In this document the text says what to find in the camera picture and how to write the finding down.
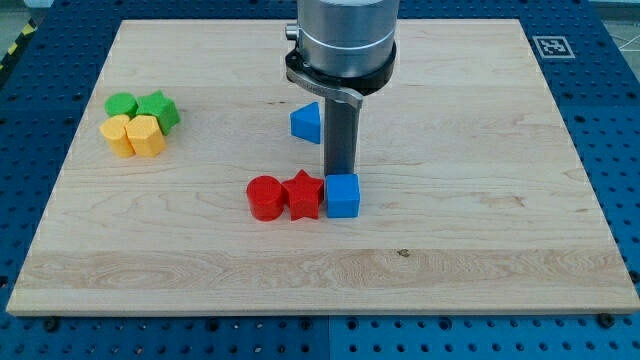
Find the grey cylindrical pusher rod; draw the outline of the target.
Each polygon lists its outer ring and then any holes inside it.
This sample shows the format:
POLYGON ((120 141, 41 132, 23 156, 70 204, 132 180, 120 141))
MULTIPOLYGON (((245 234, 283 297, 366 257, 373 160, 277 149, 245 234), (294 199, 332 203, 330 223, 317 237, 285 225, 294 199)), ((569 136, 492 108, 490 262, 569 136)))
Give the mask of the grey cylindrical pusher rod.
POLYGON ((352 174, 355 168, 359 109, 326 99, 324 105, 324 174, 352 174))

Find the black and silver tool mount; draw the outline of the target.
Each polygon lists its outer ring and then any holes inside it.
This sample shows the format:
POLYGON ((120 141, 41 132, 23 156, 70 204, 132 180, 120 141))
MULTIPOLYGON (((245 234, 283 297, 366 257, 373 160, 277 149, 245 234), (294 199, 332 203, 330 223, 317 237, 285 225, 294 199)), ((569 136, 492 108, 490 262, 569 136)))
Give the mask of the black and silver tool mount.
POLYGON ((391 79, 396 54, 397 46, 393 43, 381 68, 361 77, 345 78, 326 75, 306 65, 298 49, 294 48, 285 56, 286 78, 310 93, 360 109, 365 96, 379 91, 391 79))

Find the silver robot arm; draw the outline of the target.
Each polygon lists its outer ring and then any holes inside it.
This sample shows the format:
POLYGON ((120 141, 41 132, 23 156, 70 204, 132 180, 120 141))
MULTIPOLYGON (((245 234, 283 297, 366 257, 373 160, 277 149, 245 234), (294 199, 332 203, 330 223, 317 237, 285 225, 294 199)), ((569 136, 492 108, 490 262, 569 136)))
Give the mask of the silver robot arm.
POLYGON ((324 173, 352 174, 364 98, 390 80, 399 0, 300 0, 287 80, 324 99, 324 173))

